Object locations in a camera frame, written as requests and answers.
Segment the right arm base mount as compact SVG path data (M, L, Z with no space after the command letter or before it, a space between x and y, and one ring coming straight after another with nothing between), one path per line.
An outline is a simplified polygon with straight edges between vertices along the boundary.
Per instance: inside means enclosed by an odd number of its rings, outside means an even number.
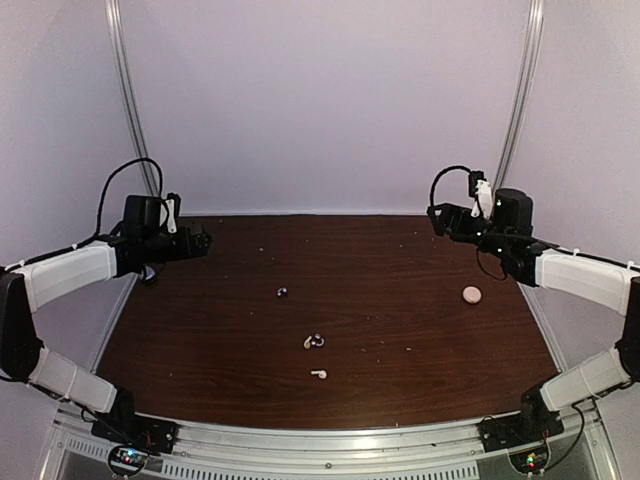
M549 442L564 432L558 417L533 425L521 413L485 416L477 428L486 453L506 450L514 470L528 476L542 474L551 465Z

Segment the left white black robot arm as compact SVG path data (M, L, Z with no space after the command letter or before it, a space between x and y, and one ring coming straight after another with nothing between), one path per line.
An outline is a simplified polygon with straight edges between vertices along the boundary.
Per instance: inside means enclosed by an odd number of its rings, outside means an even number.
M180 206L181 198L174 193L165 198L130 195L123 218L111 233L2 270L1 371L8 381L40 387L106 414L106 429L123 444L143 436L142 419L122 405L115 406L118 388L46 347L32 316L94 283L143 276L151 264L206 256L211 235L201 225L180 224Z

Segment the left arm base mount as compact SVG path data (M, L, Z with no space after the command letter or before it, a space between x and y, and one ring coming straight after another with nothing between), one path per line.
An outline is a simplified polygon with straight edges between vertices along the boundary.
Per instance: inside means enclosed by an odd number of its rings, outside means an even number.
M91 434L108 440L106 464L116 477L131 478L162 462L163 455L174 450L178 425L175 422L135 415L128 426L96 414Z

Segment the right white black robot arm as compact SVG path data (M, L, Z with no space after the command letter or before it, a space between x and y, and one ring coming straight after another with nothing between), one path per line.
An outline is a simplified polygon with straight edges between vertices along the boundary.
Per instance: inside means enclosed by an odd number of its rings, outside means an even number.
M519 440L535 440L557 413L639 380L639 269L565 250L533 237L533 201L524 192L491 190L480 182L470 208L429 204L434 231L499 259L503 274L520 284L564 292L604 306L624 318L613 347L534 387L522 397L513 419Z

